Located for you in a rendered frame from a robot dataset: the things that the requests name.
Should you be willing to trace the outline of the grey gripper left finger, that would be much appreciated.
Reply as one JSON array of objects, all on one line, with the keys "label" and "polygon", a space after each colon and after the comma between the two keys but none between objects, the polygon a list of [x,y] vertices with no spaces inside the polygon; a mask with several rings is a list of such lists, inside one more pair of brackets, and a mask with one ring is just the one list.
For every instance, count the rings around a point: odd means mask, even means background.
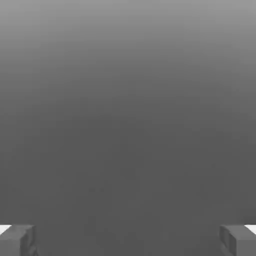
[{"label": "grey gripper left finger", "polygon": [[36,226],[0,224],[0,256],[38,256]]}]

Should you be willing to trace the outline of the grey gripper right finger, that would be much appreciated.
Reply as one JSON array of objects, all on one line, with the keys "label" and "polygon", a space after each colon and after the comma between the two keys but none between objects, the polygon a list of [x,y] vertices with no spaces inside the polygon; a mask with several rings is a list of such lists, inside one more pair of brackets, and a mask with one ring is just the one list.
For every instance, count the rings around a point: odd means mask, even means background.
[{"label": "grey gripper right finger", "polygon": [[223,256],[256,256],[256,224],[221,225],[218,235]]}]

